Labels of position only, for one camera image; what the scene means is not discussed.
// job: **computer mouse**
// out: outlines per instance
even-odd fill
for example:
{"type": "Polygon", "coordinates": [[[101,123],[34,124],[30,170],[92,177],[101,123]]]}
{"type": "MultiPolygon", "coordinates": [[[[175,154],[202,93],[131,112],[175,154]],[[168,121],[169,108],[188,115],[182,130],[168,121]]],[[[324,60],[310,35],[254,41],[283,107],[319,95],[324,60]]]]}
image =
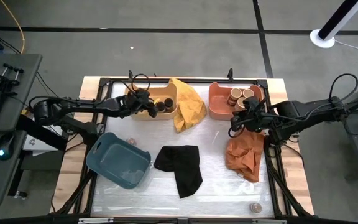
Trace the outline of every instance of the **computer mouse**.
{"type": "Polygon", "coordinates": [[[13,133],[6,133],[0,137],[0,160],[7,160],[13,154],[13,133]]]}

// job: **brown cup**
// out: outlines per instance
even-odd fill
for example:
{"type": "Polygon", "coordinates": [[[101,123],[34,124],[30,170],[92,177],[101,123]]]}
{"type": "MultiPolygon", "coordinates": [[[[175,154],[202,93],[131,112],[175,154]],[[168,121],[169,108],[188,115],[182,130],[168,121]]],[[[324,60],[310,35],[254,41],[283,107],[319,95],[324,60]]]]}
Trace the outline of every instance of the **brown cup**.
{"type": "Polygon", "coordinates": [[[236,102],[236,105],[234,106],[234,109],[236,109],[236,111],[240,111],[240,110],[244,110],[244,100],[246,98],[245,97],[240,97],[237,102],[236,102]]]}
{"type": "Polygon", "coordinates": [[[242,92],[238,88],[233,88],[230,90],[230,95],[227,98],[227,103],[231,106],[234,106],[237,100],[241,97],[242,92]]]}
{"type": "Polygon", "coordinates": [[[251,89],[246,89],[242,92],[242,96],[245,97],[245,98],[248,98],[248,97],[251,97],[251,96],[254,96],[255,93],[254,91],[252,91],[251,89]]]}

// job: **cylindrical container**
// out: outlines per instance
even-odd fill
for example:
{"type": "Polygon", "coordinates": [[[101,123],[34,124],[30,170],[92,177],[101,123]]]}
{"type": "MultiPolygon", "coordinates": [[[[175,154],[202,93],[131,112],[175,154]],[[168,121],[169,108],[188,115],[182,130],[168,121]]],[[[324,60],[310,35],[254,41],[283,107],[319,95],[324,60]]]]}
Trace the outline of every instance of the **cylindrical container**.
{"type": "Polygon", "coordinates": [[[166,108],[164,102],[158,102],[155,106],[157,107],[159,113],[165,113],[166,108]]]}
{"type": "Polygon", "coordinates": [[[251,96],[254,96],[255,93],[254,91],[252,91],[251,89],[246,89],[242,92],[242,96],[245,97],[245,98],[248,98],[248,97],[251,97],[251,96]]]}
{"type": "Polygon", "coordinates": [[[236,111],[239,111],[239,110],[243,110],[244,109],[244,100],[246,98],[245,97],[240,97],[238,100],[237,100],[237,103],[236,105],[234,106],[234,109],[236,109],[236,111]]]}
{"type": "Polygon", "coordinates": [[[230,90],[230,95],[227,98],[227,103],[230,106],[234,106],[236,104],[236,101],[241,97],[242,92],[238,88],[233,88],[230,90]]]}
{"type": "Polygon", "coordinates": [[[251,212],[260,213],[262,211],[262,206],[259,203],[252,203],[249,205],[251,212]]]}
{"type": "Polygon", "coordinates": [[[173,100],[171,98],[167,98],[164,101],[165,109],[170,112],[173,109],[173,100]]]}

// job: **yellow cable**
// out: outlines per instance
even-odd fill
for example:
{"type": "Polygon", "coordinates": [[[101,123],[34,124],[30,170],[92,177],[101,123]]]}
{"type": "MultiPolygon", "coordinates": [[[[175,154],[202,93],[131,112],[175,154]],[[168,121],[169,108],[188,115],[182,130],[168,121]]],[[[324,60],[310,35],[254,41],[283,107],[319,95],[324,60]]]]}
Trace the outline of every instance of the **yellow cable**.
{"type": "Polygon", "coordinates": [[[15,16],[13,15],[13,13],[11,12],[11,10],[9,9],[9,7],[5,4],[4,0],[1,0],[1,3],[5,6],[6,10],[10,13],[10,15],[12,16],[13,20],[15,20],[16,25],[18,26],[20,33],[22,34],[22,40],[23,40],[23,44],[22,44],[22,50],[20,51],[21,54],[23,54],[24,51],[24,45],[25,45],[25,39],[24,39],[24,34],[23,34],[23,30],[22,27],[20,26],[19,22],[17,21],[17,19],[15,18],[15,16]]]}

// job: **yellow cloth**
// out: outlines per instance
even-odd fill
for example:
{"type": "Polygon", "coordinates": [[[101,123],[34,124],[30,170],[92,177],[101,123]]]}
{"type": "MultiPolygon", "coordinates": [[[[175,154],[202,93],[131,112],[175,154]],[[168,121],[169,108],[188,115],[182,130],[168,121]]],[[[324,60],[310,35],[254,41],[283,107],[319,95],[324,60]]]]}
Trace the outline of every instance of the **yellow cloth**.
{"type": "Polygon", "coordinates": [[[176,78],[171,78],[169,82],[175,84],[178,90],[178,111],[173,123],[180,133],[198,124],[206,116],[206,106],[193,87],[176,78]]]}

